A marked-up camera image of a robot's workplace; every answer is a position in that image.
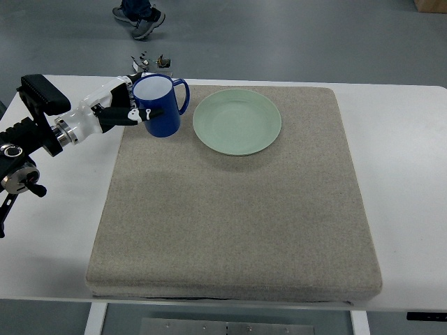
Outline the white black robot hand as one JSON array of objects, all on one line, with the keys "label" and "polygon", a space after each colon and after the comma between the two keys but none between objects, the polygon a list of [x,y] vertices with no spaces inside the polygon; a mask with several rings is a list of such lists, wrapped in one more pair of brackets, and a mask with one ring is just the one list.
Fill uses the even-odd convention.
[{"label": "white black robot hand", "polygon": [[148,75],[152,73],[116,77],[81,100],[76,108],[57,117],[52,131],[60,145],[75,145],[114,126],[136,125],[164,114],[161,108],[138,109],[135,105],[133,81]]}]

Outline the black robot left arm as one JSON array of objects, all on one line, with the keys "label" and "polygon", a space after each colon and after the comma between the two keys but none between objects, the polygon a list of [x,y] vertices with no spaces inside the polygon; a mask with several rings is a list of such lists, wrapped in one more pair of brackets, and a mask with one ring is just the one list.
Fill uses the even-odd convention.
[{"label": "black robot left arm", "polygon": [[78,144],[114,126],[134,126],[163,114],[160,107],[140,107],[132,92],[142,74],[119,76],[71,107],[69,99],[44,75],[25,75],[18,94],[30,113],[1,132],[1,206],[5,221],[19,194],[31,191],[42,198],[47,190],[38,184],[40,172],[30,155],[44,148],[60,154],[67,144]]}]

